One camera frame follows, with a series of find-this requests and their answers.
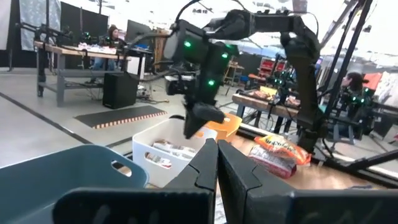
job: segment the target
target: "floor mat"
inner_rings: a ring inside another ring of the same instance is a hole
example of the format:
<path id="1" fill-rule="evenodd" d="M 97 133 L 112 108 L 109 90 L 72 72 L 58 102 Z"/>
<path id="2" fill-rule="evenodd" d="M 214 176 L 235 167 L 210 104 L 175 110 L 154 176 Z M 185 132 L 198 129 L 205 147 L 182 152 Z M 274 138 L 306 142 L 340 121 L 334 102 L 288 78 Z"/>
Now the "floor mat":
<path id="1" fill-rule="evenodd" d="M 113 110 L 101 113 L 85 114 L 75 117 L 83 124 L 94 129 L 107 128 L 124 123 L 139 121 L 167 114 L 167 112 L 153 106 L 140 106 L 121 110 Z"/>

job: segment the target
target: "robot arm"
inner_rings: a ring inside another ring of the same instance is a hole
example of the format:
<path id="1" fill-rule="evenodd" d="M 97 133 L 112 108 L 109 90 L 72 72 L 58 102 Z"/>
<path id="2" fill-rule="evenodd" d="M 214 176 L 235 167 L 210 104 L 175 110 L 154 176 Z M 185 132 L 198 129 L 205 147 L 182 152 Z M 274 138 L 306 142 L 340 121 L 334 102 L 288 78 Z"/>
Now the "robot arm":
<path id="1" fill-rule="evenodd" d="M 238 20 L 244 18 L 239 13 L 237 15 L 238 17 L 235 18 Z M 221 20 L 217 23 L 222 26 L 223 22 L 225 21 Z M 271 30 L 274 23 L 267 23 L 257 30 Z M 242 26 L 233 27 L 229 24 L 213 34 L 219 37 L 222 34 L 225 37 L 228 35 L 231 39 L 242 39 L 252 33 L 252 28 L 247 29 L 245 25 L 247 22 L 244 20 L 238 21 L 237 24 Z M 253 23 L 250 20 L 250 26 L 260 26 L 260 24 L 256 24 L 257 22 Z M 194 94 L 185 94 L 192 98 L 191 100 L 186 99 L 187 115 L 184 133 L 189 136 L 195 133 L 204 121 L 218 120 L 218 118 L 212 117 L 217 113 L 207 110 L 204 105 L 213 105 L 211 100 L 214 100 L 217 91 L 217 87 L 213 87 L 219 81 L 219 75 L 217 75 L 219 70 L 217 69 L 223 68 L 217 66 L 222 62 L 218 56 L 224 55 L 225 49 L 221 45 L 202 42 L 202 31 L 189 27 L 189 24 L 185 24 L 185 27 L 180 26 L 178 29 L 180 32 L 176 31 L 168 46 L 165 47 L 168 50 L 168 58 L 181 57 L 180 52 L 185 44 L 187 49 L 185 49 L 184 58 L 195 62 L 204 60 L 201 62 L 199 77 L 194 83 Z M 238 30 L 234 33 L 233 29 L 241 29 L 241 32 Z M 302 104 L 306 105 L 302 105 L 305 110 L 300 110 L 300 112 L 304 115 L 316 115 L 316 110 L 312 109 L 317 107 L 317 103 L 315 102 L 315 106 L 312 105 L 311 98 L 307 99 L 306 97 L 315 91 L 312 64 L 319 56 L 317 50 L 319 43 L 315 35 L 312 35 L 313 33 L 306 27 L 298 30 L 297 37 L 294 38 L 285 34 L 281 35 L 281 42 L 285 48 L 287 60 L 297 71 L 299 94 Z M 209 47 L 209 50 L 200 51 L 206 46 Z M 222 58 L 226 61 L 224 63 L 228 63 L 228 57 Z M 207 80 L 213 81 L 212 85 L 206 86 L 205 81 Z M 316 116 L 307 117 L 308 120 L 306 120 L 305 116 L 300 117 L 299 115 L 297 119 L 306 123 L 306 128 L 310 131 L 314 131 L 315 126 L 309 124 L 318 122 Z M 331 223 L 331 220 L 336 218 L 338 218 L 336 222 L 340 223 L 343 221 L 354 222 L 352 220 L 370 220 L 371 218 L 389 223 L 385 218 L 396 212 L 389 209 L 397 203 L 394 193 L 392 195 L 383 190 L 367 192 L 364 190 L 295 190 L 289 184 L 265 171 L 262 166 L 257 165 L 230 143 L 224 140 L 219 140 L 216 143 L 213 139 L 207 139 L 205 145 L 189 165 L 163 189 L 75 189 L 55 204 L 52 211 L 53 222 L 56 224 L 187 222 L 211 224 L 215 222 L 217 180 L 220 184 L 226 221 L 229 224 Z M 341 216 L 347 211 L 349 216 Z M 369 211 L 368 213 L 373 216 L 371 218 L 364 217 L 366 214 L 364 211 Z"/>
<path id="2" fill-rule="evenodd" d="M 318 108 L 315 63 L 320 57 L 320 43 L 317 36 L 303 22 L 302 18 L 289 13 L 252 14 L 243 10 L 232 10 L 225 18 L 213 19 L 204 28 L 209 38 L 240 40 L 256 32 L 280 32 L 280 43 L 285 49 L 287 61 L 297 73 L 298 94 L 301 109 L 297 124 L 304 128 L 298 145 L 308 152 L 313 151 L 316 140 L 325 133 L 322 111 Z"/>

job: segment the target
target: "table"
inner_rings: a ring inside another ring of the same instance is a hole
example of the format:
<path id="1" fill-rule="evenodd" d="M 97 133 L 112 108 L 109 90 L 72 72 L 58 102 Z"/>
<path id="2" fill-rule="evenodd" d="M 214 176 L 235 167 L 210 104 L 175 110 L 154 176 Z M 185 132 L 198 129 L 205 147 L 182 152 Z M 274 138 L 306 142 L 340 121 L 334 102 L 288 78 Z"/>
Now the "table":
<path id="1" fill-rule="evenodd" d="M 244 155 L 248 155 L 255 144 L 255 142 L 239 136 L 235 136 L 232 141 L 232 145 Z M 120 171 L 126 175 L 131 174 L 130 169 L 125 167 L 120 168 Z M 311 166 L 297 166 L 297 172 L 291 178 L 283 181 L 296 189 L 302 190 L 347 189 L 354 185 L 373 185 L 378 189 L 385 189 L 384 187 L 352 177 L 332 168 L 317 166 L 315 164 Z M 147 188 L 157 187 L 149 184 Z"/>
<path id="2" fill-rule="evenodd" d="M 64 104 L 65 90 L 76 90 L 76 89 L 90 89 L 90 88 L 101 88 L 100 85 L 89 84 L 85 85 L 83 83 L 67 83 L 65 78 L 103 78 L 104 71 L 92 71 L 86 70 L 67 70 L 65 69 L 65 56 L 66 55 L 77 55 L 77 56 L 87 56 L 87 57 L 101 57 L 107 59 L 118 59 L 119 57 L 115 54 L 104 54 L 98 52 L 85 52 L 77 47 L 64 46 L 57 47 L 55 45 L 45 45 L 43 49 L 43 42 L 34 42 L 35 47 L 39 50 L 37 51 L 37 96 L 43 97 L 44 89 L 55 92 L 57 95 L 57 106 L 62 107 Z M 46 83 L 46 76 L 44 73 L 45 68 L 45 54 L 46 52 L 51 52 L 57 55 L 57 84 L 49 85 Z"/>
<path id="3" fill-rule="evenodd" d="M 238 105 L 238 110 L 236 112 L 236 116 L 239 116 L 241 118 L 243 118 L 244 110 L 246 107 L 258 110 L 256 120 L 254 122 L 255 127 L 258 127 L 258 125 L 259 125 L 259 121 L 260 121 L 262 112 L 272 113 L 272 114 L 282 117 L 282 119 L 278 118 L 278 120 L 275 124 L 274 132 L 277 134 L 279 133 L 280 127 L 282 126 L 283 118 L 287 118 L 287 119 L 291 120 L 299 112 L 296 109 L 288 108 L 288 107 L 282 106 L 282 105 L 272 106 L 272 105 L 268 104 L 268 102 L 266 102 L 266 101 L 257 100 L 257 99 L 254 99 L 254 98 L 251 98 L 248 96 L 240 95 L 238 93 L 234 94 L 232 96 L 232 101 Z M 285 125 L 284 132 L 289 131 L 290 123 L 291 123 L 291 121 L 287 121 L 287 123 Z"/>

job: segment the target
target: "black floor line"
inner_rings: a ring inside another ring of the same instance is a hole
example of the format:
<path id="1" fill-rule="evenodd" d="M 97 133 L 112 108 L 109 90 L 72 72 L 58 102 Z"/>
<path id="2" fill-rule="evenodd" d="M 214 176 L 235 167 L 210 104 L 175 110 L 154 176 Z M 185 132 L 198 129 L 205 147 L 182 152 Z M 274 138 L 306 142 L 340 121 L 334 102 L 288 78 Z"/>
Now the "black floor line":
<path id="1" fill-rule="evenodd" d="M 376 143 L 384 152 L 389 152 L 388 149 L 386 149 L 381 143 L 379 143 L 379 141 L 378 141 L 376 138 L 371 137 L 371 136 L 370 136 L 370 138 L 371 138 L 372 141 L 373 141 L 374 143 Z"/>
<path id="2" fill-rule="evenodd" d="M 49 118 L 46 118 L 45 116 L 41 115 L 40 113 L 28 108 L 27 106 L 23 105 L 22 103 L 12 99 L 11 97 L 5 95 L 4 93 L 0 92 L 0 96 L 2 98 L 4 98 L 5 100 L 11 102 L 12 104 L 18 106 L 19 108 L 23 109 L 24 111 L 30 113 L 31 115 L 35 116 L 36 118 L 41 119 L 42 121 L 46 122 L 47 124 L 57 128 L 58 130 L 62 131 L 63 133 L 69 135 L 70 137 L 76 139 L 77 141 L 80 141 L 83 144 L 92 144 L 92 142 L 90 142 L 89 140 L 81 137 L 80 135 L 73 133 L 71 131 L 69 131 L 67 128 L 64 128 L 63 126 L 61 126 L 60 124 L 52 121 Z"/>
<path id="3" fill-rule="evenodd" d="M 233 104 L 233 103 L 234 103 L 234 102 L 231 101 L 231 102 L 229 102 L 229 103 L 225 103 L 225 104 L 223 104 L 223 105 L 219 105 L 218 108 L 223 108 L 223 107 L 228 106 L 228 105 L 231 105 L 231 104 Z"/>
<path id="4" fill-rule="evenodd" d="M 122 140 L 118 140 L 118 141 L 116 141 L 114 143 L 106 145 L 105 147 L 113 148 L 113 147 L 116 147 L 116 146 L 120 146 L 121 144 L 127 143 L 129 141 L 132 141 L 132 137 L 128 137 L 128 138 L 125 138 L 125 139 L 122 139 Z"/>

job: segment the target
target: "chips bag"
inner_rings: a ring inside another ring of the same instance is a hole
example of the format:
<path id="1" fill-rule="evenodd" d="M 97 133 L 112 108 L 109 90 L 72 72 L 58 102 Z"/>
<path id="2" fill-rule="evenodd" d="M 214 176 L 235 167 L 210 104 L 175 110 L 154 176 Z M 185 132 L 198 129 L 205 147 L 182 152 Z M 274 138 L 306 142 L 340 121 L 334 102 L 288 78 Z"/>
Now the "chips bag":
<path id="1" fill-rule="evenodd" d="M 295 161 L 277 157 L 260 145 L 255 145 L 250 150 L 248 157 L 262 165 L 271 174 L 283 179 L 293 176 L 297 170 Z"/>
<path id="2" fill-rule="evenodd" d="M 285 159 L 292 159 L 297 165 L 305 165 L 311 161 L 311 154 L 283 136 L 268 135 L 263 138 L 256 137 L 254 141 L 273 155 Z"/>

